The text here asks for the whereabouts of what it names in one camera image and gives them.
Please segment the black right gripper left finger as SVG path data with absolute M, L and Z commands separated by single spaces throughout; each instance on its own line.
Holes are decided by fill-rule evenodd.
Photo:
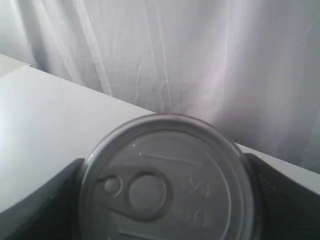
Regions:
M 2 240 L 79 240 L 78 203 L 83 158 L 0 214 Z

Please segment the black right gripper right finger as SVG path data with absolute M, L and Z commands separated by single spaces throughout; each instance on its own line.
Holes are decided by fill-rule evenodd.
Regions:
M 320 196 L 252 153 L 245 158 L 259 187 L 262 240 L 318 240 Z

